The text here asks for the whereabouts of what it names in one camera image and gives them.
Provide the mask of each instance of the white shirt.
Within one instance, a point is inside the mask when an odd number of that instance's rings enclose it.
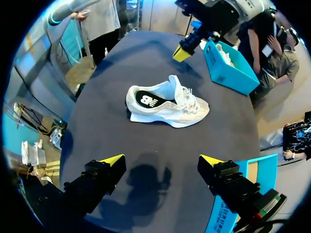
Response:
[[[89,41],[120,28],[116,0],[100,0],[88,9],[91,12],[82,24]]]

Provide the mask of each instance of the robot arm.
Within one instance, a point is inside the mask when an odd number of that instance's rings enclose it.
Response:
[[[232,28],[251,20],[271,5],[269,0],[177,0],[185,16],[193,15],[202,22],[186,39],[179,43],[173,58],[182,62],[194,54],[201,39],[208,39],[212,32],[225,35]]]

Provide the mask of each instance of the gray shirt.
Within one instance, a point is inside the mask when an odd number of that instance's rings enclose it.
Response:
[[[120,28],[116,0],[100,0],[90,5],[89,16],[82,22],[89,41]]]
[[[295,51],[285,49],[280,56],[277,54],[272,55],[263,69],[275,79],[287,75],[292,82],[299,70],[299,62]]]

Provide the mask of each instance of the hand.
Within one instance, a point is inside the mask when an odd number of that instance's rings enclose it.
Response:
[[[82,22],[83,20],[85,20],[85,19],[88,17],[88,15],[87,15],[87,16],[83,16],[83,15],[82,15],[83,12],[79,12],[79,13],[77,14],[77,16],[76,16],[76,19],[77,19],[79,22]]]
[[[259,61],[255,61],[253,63],[253,70],[256,74],[259,74],[260,72],[260,62]]]
[[[268,36],[268,45],[272,48],[278,55],[283,53],[282,48],[278,40],[274,36]]]
[[[283,151],[283,155],[286,159],[291,159],[294,153],[291,150]]]

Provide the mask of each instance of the shoe sole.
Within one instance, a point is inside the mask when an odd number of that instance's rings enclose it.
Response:
[[[130,119],[131,122],[140,122],[140,123],[151,123],[151,122],[155,122],[155,121],[162,121],[165,122],[169,125],[171,125],[174,128],[184,128],[190,125],[194,125],[198,122],[200,122],[201,120],[197,120],[191,123],[178,123],[172,120],[167,120],[167,119],[163,119],[159,116],[144,116],[144,115],[140,115],[140,114],[136,114],[136,113],[131,113],[129,110],[127,112],[127,116]]]

